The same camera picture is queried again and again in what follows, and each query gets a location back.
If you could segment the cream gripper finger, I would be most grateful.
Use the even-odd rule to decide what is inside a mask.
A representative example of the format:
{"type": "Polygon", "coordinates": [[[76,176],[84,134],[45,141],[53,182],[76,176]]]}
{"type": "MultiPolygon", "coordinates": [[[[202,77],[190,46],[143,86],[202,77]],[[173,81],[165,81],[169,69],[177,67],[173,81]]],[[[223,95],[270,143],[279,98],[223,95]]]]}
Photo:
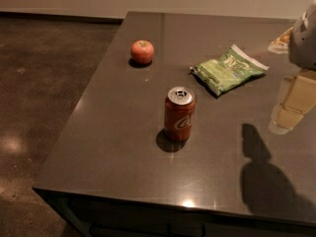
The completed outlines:
{"type": "Polygon", "coordinates": [[[316,71],[301,70],[294,77],[286,76],[279,87],[269,129],[277,135],[292,131],[316,106],[316,71]]]}

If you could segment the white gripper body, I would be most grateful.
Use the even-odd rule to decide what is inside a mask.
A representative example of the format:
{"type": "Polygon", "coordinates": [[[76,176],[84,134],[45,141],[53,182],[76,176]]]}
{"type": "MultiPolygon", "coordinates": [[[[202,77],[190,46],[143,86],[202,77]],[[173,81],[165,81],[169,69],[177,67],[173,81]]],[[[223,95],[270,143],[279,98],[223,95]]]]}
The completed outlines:
{"type": "Polygon", "coordinates": [[[295,22],[289,42],[289,60],[303,69],[316,69],[316,0],[295,22]]]}

